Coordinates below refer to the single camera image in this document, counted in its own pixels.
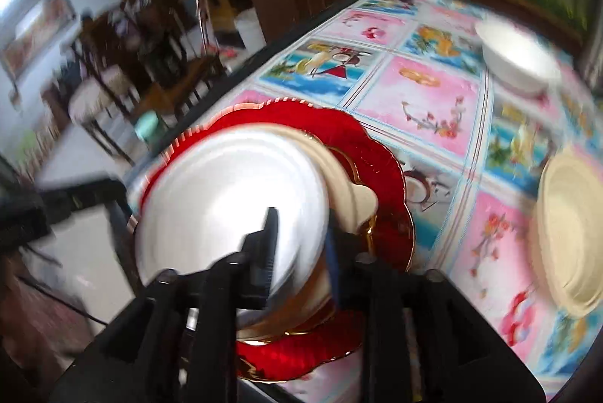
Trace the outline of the red wedding glass plate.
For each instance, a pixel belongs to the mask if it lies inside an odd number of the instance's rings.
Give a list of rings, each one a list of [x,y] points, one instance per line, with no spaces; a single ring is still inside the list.
[[[405,272],[415,232],[402,167],[349,114],[279,98],[240,103],[179,135],[139,199],[138,272],[190,273],[279,216],[268,305],[243,310],[244,380],[284,383],[346,357],[363,341],[374,282],[359,253]]]

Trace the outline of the white paper plate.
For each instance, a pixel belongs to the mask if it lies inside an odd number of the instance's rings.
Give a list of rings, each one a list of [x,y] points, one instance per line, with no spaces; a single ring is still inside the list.
[[[326,186],[292,141],[258,128],[230,128],[172,160],[149,184],[139,207],[136,262],[141,281],[173,268],[211,267],[261,230],[269,208],[278,235],[267,310],[310,279],[329,219]]]

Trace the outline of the small cream ribbed bowl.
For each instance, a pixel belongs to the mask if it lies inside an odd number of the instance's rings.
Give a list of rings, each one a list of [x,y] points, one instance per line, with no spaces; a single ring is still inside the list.
[[[584,317],[602,302],[602,169],[567,146],[542,172],[528,231],[537,284]]]

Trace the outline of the large cream ribbed bowl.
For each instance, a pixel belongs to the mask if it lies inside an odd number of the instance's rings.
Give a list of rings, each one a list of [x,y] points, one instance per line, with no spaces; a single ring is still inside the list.
[[[322,238],[303,236],[295,258],[292,279],[269,299],[261,315],[240,317],[237,339],[251,345],[266,344],[284,335],[305,333],[311,319],[331,300],[331,282],[324,247],[333,226],[356,234],[360,226],[376,215],[378,199],[367,186],[355,184],[324,140],[286,125],[254,124],[247,128],[279,136],[300,149],[312,161],[323,184],[319,196],[326,201],[326,224]]]

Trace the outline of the colourful printed tablecloth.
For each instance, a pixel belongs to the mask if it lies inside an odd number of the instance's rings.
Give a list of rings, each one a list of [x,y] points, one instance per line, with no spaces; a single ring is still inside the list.
[[[571,58],[533,35],[561,69],[538,97],[484,64],[474,26],[498,16],[460,0],[340,3],[257,52],[208,92],[162,143],[226,108],[291,98],[343,111],[402,167],[415,226],[410,261],[437,268],[533,372],[553,402],[602,398],[602,302],[584,317],[537,284],[528,231],[547,162],[567,146],[602,169],[602,115]]]

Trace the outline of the wooden chair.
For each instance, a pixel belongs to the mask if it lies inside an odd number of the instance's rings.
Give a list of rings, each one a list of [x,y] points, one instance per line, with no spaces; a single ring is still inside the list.
[[[119,65],[122,47],[111,16],[110,10],[97,17],[84,10],[80,14],[80,29],[60,45],[61,54],[73,59],[81,78],[69,100],[67,113],[107,155],[133,164],[133,158],[99,122],[104,114],[110,119],[120,116],[129,121],[137,103],[134,85]]]

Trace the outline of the white paper bowl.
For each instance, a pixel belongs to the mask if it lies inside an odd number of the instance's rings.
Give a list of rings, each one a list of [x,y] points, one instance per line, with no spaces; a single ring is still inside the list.
[[[557,60],[533,35],[495,17],[478,21],[474,30],[481,40],[485,65],[506,87],[538,97],[560,85]]]

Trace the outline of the framed wall picture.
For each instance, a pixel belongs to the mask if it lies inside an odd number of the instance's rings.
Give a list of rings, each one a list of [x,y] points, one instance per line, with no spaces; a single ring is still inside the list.
[[[17,82],[58,35],[76,20],[70,0],[40,0],[15,26],[1,50],[3,69]]]

